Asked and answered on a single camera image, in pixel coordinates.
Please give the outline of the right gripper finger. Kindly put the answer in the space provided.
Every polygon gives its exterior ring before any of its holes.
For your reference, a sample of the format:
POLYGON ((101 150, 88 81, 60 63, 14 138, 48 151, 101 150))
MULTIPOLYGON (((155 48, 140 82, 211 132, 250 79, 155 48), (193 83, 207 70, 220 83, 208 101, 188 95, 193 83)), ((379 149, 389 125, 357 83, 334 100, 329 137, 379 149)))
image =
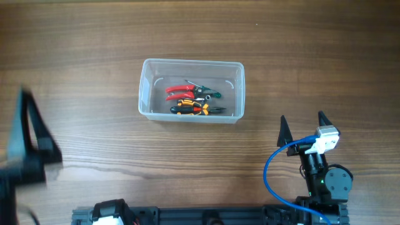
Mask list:
POLYGON ((318 121, 317 135, 340 135, 340 130, 333 125, 323 111, 318 112, 318 121))
POLYGON ((280 118, 280 130, 277 138, 277 147, 283 147, 288 143, 293 142, 293 137, 288 126, 288 122, 284 115, 280 118))

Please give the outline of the orange black needle-nose pliers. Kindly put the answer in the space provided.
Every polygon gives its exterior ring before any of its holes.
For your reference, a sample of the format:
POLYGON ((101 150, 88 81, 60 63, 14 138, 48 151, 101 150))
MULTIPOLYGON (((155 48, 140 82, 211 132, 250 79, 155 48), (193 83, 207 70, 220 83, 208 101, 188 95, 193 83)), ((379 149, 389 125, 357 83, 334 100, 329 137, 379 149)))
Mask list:
POLYGON ((226 108, 224 107, 211 107, 209 104, 202 102, 202 101, 194 101, 191 99, 178 99, 177 100, 177 105, 176 106, 194 106, 194 107, 199 107, 202 108, 202 116, 208 116, 210 114, 220 114, 223 113, 226 108))

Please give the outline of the green handled screwdriver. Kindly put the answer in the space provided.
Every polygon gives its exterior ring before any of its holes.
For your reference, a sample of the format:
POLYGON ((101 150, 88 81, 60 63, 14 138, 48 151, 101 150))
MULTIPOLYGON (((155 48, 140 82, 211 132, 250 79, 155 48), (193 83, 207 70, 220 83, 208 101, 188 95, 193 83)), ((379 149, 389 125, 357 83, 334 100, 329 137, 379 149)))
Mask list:
POLYGON ((185 81, 194 86, 194 88, 192 89, 192 92, 193 92, 195 98, 203 98, 206 95, 210 95, 212 98, 221 98, 221 96, 222 96, 221 93, 216 90, 210 89, 205 86, 200 86, 200 85, 195 84, 194 82, 188 81, 186 79, 185 79, 185 81))

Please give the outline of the red handled pruning shears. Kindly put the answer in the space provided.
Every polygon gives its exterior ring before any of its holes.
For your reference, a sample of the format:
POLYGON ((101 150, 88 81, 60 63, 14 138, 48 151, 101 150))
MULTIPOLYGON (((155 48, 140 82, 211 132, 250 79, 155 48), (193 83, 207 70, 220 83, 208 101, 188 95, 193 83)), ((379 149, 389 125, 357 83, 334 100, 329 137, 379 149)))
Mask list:
POLYGON ((193 84, 167 87, 165 92, 168 94, 166 97, 167 101, 178 99, 206 99, 209 96, 202 87, 193 84))

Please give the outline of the black red screwdriver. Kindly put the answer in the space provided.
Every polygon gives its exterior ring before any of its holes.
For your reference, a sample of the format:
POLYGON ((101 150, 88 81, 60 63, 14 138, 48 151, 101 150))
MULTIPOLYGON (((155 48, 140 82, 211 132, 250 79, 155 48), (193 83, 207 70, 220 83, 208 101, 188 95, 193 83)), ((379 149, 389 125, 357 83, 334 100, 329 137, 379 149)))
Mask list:
POLYGON ((192 115, 198 115, 202 114, 203 109, 200 107, 194 107, 194 106, 173 106, 170 108, 170 111, 173 114, 192 114, 192 115))

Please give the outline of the silver L-shaped socket wrench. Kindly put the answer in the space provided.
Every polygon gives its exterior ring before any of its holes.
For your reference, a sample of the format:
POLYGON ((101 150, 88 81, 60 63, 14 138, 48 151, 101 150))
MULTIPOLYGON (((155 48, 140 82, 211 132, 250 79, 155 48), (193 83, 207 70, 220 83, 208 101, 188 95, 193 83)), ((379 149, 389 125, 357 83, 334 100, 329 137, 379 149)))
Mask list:
POLYGON ((194 99, 195 101, 209 101, 211 99, 210 95, 206 95, 205 97, 198 97, 194 99))

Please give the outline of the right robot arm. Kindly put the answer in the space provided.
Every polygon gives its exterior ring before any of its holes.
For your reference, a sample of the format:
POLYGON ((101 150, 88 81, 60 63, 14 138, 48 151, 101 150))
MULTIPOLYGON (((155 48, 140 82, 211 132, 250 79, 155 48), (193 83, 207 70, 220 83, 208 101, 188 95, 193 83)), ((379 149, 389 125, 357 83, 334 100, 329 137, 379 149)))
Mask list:
POLYGON ((286 155, 300 158, 299 170, 309 192, 309 196, 298 196, 294 204, 320 215, 284 206, 278 210, 281 219, 277 222, 281 224, 349 224, 346 203, 354 176, 344 166, 326 161, 325 154, 336 147, 341 132, 322 111, 318 119, 316 140, 290 146, 286 155))

